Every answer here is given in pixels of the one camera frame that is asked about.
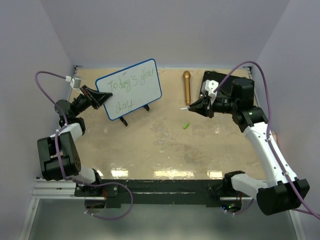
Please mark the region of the green marker cap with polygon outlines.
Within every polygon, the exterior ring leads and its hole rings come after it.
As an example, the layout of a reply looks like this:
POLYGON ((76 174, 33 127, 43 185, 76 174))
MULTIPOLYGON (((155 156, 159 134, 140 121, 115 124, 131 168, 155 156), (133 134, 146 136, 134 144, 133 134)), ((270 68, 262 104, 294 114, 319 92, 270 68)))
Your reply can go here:
POLYGON ((190 125, 190 123, 188 122, 188 123, 186 123, 186 124, 183 126, 183 128, 184 128, 184 129, 187 129, 189 125, 190 125))

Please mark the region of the blue framed whiteboard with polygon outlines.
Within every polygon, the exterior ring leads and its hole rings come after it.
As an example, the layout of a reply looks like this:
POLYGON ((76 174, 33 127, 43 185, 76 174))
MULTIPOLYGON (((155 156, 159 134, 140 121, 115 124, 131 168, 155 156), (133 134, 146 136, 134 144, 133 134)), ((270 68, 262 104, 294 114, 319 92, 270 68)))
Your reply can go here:
POLYGON ((163 95, 153 58, 100 77, 95 86, 99 92, 112 93, 104 103, 111 121, 157 101, 163 95))

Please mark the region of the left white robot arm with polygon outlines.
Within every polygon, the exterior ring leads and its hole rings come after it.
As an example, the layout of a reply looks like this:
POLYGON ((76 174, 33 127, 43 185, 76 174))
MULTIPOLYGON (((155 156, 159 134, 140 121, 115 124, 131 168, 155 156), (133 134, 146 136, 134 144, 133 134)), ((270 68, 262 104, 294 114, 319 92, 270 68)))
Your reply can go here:
POLYGON ((104 190, 98 172, 81 164, 75 141, 86 132, 85 121, 78 115, 92 107, 97 110, 113 96, 111 92, 99 92, 86 85, 72 102, 58 100, 55 111, 59 114, 59 126, 55 134, 37 141, 42 177, 47 181, 70 180, 86 185, 86 191, 99 196, 104 190))

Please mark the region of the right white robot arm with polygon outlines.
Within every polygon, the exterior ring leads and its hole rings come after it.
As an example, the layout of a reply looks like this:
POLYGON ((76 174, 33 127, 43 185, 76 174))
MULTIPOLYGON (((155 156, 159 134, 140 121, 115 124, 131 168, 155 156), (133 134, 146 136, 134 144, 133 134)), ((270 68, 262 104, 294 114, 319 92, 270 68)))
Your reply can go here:
POLYGON ((206 80, 201 86, 202 97, 188 110, 212 118, 214 113, 230 114, 233 122, 249 140, 258 155, 266 180, 257 180, 238 170, 226 173, 215 196, 222 193, 233 197, 241 192, 257 201, 267 216, 297 209, 310 189, 306 179, 299 179, 288 166, 270 130, 264 111, 254 104, 254 81, 237 78, 230 92, 217 90, 219 83, 206 80))

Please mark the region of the black hard case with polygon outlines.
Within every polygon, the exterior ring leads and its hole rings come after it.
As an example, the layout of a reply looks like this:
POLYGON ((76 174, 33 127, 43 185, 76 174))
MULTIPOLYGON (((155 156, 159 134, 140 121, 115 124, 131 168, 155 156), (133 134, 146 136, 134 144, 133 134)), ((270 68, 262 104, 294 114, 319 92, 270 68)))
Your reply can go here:
POLYGON ((213 95, 216 103, 234 103, 242 109, 253 107, 255 101, 254 81, 234 75, 230 75, 226 81, 223 81, 226 76, 227 75, 223 73, 206 70, 202 77, 199 102, 210 102, 212 99, 212 97, 209 96, 211 86, 216 88, 219 84, 222 84, 217 93, 213 95))

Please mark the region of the gold microphone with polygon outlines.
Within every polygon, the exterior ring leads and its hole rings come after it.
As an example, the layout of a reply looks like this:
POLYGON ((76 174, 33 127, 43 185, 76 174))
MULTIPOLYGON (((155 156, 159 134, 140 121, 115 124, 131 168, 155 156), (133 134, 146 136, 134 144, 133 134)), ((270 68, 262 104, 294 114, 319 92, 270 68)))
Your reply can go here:
POLYGON ((182 78, 184 81, 185 104, 189 106, 191 104, 191 73, 188 70, 184 71, 182 78))

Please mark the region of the black base frame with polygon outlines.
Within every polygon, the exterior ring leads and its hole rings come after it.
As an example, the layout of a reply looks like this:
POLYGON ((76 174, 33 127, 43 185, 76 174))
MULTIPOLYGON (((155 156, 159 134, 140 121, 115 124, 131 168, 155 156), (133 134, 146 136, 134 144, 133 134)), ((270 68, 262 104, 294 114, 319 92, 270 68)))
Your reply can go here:
POLYGON ((246 195, 225 191, 221 179, 103 179, 103 187, 76 185, 74 195, 83 197, 88 207, 120 208, 136 205, 203 205, 236 212, 246 195))

